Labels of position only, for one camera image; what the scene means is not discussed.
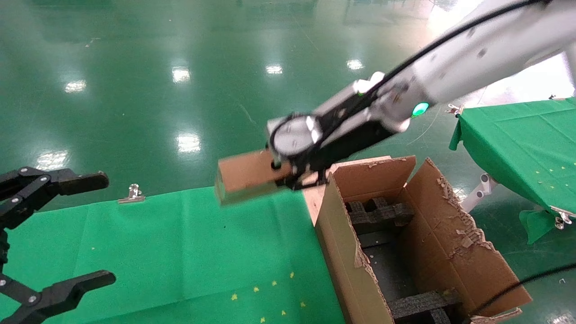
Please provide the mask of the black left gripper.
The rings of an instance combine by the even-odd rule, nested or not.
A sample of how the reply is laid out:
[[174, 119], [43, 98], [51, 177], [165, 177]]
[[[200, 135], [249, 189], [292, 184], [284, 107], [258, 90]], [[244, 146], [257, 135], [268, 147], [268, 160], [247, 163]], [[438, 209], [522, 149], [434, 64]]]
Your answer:
[[[31, 167], [2, 174], [0, 177], [0, 266], [8, 262], [8, 233], [16, 229], [33, 213], [39, 211], [58, 195], [76, 195], [105, 189], [108, 176], [102, 172], [78, 175], [69, 168], [42, 171]], [[37, 292], [30, 287], [0, 275], [0, 292], [20, 303], [3, 324], [41, 324], [48, 318], [78, 307], [85, 293], [109, 286], [117, 280], [111, 271], [95, 271], [44, 288]]]

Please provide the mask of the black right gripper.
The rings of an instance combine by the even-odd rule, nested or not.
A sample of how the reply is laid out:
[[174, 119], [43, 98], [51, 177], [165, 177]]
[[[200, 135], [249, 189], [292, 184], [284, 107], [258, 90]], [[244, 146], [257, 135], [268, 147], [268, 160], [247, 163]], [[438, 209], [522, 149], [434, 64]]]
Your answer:
[[268, 121], [268, 149], [273, 170], [288, 164], [290, 174], [275, 181], [277, 187], [301, 191], [328, 183], [327, 169], [336, 162], [403, 133], [400, 121], [379, 108], [366, 108], [346, 119], [331, 135], [322, 129], [320, 115], [291, 113]]

